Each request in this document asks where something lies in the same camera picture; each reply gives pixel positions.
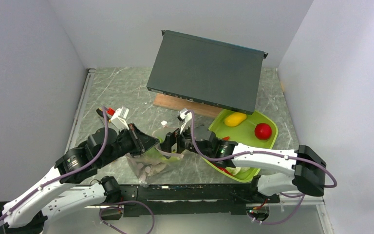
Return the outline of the clear zip top bag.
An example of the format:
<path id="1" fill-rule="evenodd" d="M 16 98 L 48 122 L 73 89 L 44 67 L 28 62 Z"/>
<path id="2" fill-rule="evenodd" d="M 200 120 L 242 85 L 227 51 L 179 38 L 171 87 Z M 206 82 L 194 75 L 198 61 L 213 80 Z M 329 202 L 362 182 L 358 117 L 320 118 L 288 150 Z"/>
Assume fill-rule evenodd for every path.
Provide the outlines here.
<path id="1" fill-rule="evenodd" d="M 172 146 L 171 152 L 165 152 L 157 144 L 150 150 L 138 156 L 126 154 L 126 159 L 132 172 L 136 175 L 139 184 L 149 186 L 162 174 L 172 171 L 180 164 L 185 154 L 177 153 L 176 146 Z"/>

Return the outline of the red tomato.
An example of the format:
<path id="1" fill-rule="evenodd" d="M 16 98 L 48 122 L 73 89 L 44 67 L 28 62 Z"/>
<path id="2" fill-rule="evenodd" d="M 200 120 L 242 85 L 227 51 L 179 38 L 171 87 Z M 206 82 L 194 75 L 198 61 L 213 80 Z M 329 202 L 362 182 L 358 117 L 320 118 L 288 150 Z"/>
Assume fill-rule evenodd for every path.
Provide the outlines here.
<path id="1" fill-rule="evenodd" d="M 272 129 L 267 123 L 259 123 L 254 129 L 254 134 L 259 140 L 268 140 L 272 136 Z"/>

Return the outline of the green cabbage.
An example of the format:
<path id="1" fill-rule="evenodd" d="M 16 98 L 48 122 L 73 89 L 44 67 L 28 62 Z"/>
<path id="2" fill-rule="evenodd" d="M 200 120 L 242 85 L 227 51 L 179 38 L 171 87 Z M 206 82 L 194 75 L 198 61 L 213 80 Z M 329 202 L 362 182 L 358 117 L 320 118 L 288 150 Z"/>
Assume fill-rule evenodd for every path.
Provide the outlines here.
<path id="1" fill-rule="evenodd" d="M 152 147 L 150 150 L 146 152 L 146 157 L 152 164 L 158 164 L 158 163 L 171 163 L 171 162 L 177 162 L 179 161 L 179 157 L 174 156 L 170 154 L 171 157 L 164 157 L 163 152 L 157 147 Z"/>

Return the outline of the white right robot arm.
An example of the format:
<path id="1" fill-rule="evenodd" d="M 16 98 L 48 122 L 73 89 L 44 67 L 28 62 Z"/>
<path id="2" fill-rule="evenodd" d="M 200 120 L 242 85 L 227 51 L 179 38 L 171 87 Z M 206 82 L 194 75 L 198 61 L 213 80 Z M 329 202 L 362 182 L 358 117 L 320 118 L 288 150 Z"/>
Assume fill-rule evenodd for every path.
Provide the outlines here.
<path id="1" fill-rule="evenodd" d="M 288 191 L 316 197 L 324 195 L 326 163 L 309 146 L 300 145 L 296 150 L 272 150 L 222 140 L 209 130 L 204 137 L 197 134 L 197 129 L 176 129 L 166 134 L 160 149 L 170 153 L 176 146 L 178 153 L 188 150 L 224 168 L 247 167 L 273 171 L 273 175 L 258 175 L 253 180 L 249 197 L 254 202 Z"/>

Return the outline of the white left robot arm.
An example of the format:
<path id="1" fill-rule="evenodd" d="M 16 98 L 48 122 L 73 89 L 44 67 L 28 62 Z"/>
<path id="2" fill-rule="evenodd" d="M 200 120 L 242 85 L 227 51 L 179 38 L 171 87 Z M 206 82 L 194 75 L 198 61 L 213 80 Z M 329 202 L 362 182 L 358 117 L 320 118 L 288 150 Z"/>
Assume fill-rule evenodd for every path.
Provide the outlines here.
<path id="1" fill-rule="evenodd" d="M 33 187 L 11 202 L 0 202 L 0 234 L 37 234 L 43 230 L 43 209 L 60 213 L 57 196 L 97 174 L 98 170 L 126 154 L 139 156 L 159 139 L 134 124 L 116 132 L 104 127 L 69 149 Z"/>

